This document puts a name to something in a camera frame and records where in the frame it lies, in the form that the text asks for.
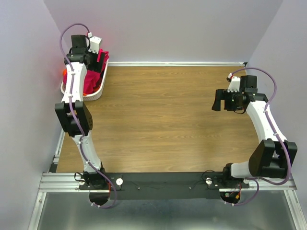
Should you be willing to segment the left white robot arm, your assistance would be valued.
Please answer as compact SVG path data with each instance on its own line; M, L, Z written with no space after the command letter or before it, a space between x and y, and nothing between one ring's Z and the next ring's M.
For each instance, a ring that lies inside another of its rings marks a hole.
M88 188L105 189L109 182L92 140L93 118L84 99L100 94L108 55L100 48L96 36L72 35L72 47L64 58L65 92L55 112L64 130L73 139L83 161L81 184Z

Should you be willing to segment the pink t shirt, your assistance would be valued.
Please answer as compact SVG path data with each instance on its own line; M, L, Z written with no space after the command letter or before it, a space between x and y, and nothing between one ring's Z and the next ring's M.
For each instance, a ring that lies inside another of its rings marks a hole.
M104 51L103 49L100 49L98 53L98 57L101 56L102 52L108 52L108 51ZM101 85L102 79L103 79L105 68L106 68L106 65L103 66L102 71L100 73L89 71L89 70L87 71L87 74L84 80L83 96L93 94L98 91Z

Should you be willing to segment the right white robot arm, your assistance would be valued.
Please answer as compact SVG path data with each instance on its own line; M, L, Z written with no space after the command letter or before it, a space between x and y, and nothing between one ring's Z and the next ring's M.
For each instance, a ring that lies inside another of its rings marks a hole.
M246 162L229 163L223 169L221 183L230 188L238 179L259 178L271 184L273 179L286 183L291 174L291 166L297 153L297 145L290 142L278 128L271 110L270 101L258 92L257 76L227 77L227 89L217 89L212 105L213 111L243 111L255 128L259 144Z

